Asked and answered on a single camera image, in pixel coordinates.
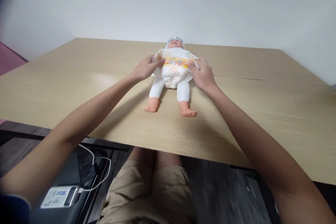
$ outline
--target khaki shorts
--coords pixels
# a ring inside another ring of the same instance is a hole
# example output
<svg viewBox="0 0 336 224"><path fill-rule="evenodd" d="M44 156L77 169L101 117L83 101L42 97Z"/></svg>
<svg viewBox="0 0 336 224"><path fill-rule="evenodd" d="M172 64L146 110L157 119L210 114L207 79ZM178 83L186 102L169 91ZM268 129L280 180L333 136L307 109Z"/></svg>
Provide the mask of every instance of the khaki shorts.
<svg viewBox="0 0 336 224"><path fill-rule="evenodd" d="M127 223L146 217L160 224L195 223L194 204L183 167L154 175L136 160L127 161L108 190L99 224Z"/></svg>

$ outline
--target doll hat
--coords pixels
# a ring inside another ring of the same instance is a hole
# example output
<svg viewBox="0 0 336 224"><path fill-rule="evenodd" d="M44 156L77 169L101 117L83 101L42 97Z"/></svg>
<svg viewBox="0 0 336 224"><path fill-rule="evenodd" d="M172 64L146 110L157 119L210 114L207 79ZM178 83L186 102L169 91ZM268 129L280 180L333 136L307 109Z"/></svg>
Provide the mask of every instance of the doll hat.
<svg viewBox="0 0 336 224"><path fill-rule="evenodd" d="M174 40L174 39L181 41L182 46L183 46L183 49L184 49L184 43L183 43L183 40L180 39L179 37L172 37L172 38L170 38L170 39L168 40L167 44L166 44L166 49L167 49L167 46L168 46L169 42L172 41L172 40Z"/></svg>

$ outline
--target table top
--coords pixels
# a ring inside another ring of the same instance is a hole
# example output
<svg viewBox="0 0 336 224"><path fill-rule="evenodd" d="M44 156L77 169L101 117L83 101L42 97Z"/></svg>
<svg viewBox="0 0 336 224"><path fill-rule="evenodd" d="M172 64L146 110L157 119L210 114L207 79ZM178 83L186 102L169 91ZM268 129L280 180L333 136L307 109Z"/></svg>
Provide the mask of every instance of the table top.
<svg viewBox="0 0 336 224"><path fill-rule="evenodd" d="M77 38L0 77L0 118L54 128L82 103L130 72L164 43ZM277 49L186 45L212 66L218 86L301 165L336 184L336 92ZM211 101L191 86L194 118L176 90L157 113L143 111L153 78L126 94L90 136L251 168Z"/></svg>

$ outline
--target human hand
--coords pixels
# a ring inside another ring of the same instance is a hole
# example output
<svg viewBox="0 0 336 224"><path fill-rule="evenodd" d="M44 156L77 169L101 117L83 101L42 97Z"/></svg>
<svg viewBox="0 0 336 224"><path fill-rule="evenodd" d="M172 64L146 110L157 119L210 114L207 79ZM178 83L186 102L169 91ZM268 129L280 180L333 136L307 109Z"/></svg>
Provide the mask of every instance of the human hand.
<svg viewBox="0 0 336 224"><path fill-rule="evenodd" d="M196 63L199 66L199 70L193 62L188 63L189 69L192 72L196 86L204 93L207 93L211 88L217 87L212 67L202 58L196 59Z"/></svg>
<svg viewBox="0 0 336 224"><path fill-rule="evenodd" d="M160 60L152 63L153 57L154 54L145 57L132 71L131 75L136 80L142 81L147 79L154 72L155 68L161 66L165 62L165 58L161 58Z"/></svg>

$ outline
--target charging cable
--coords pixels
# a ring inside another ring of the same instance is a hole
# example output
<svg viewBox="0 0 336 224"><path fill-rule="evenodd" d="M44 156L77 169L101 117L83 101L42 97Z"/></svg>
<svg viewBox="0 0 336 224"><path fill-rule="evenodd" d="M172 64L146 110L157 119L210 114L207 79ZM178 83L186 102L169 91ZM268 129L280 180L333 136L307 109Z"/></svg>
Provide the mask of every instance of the charging cable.
<svg viewBox="0 0 336 224"><path fill-rule="evenodd" d="M81 144L79 144L79 146L82 147L82 148L84 148L84 149L86 149L88 152L90 152L90 153L92 154L92 165L94 165L95 162L96 162L99 158L107 159L107 160L110 162L110 164L109 164L109 166L108 166L108 170L109 170L109 171L108 171L106 177L105 177L102 181L100 181L100 183L99 183L98 185L96 185L94 188L91 188L91 189L80 188L79 191L78 191L78 193L81 193L81 192L83 192L83 191L92 191L92 190L96 189L101 183L104 182L105 179L107 179L107 177L108 177L109 174L110 174L110 170L111 170L111 159L109 159L109 158L107 158L107 157L99 157L99 158L95 161L95 157L94 157L95 155L93 154L92 151L90 151L88 148L84 147L84 146L81 145Z"/></svg>

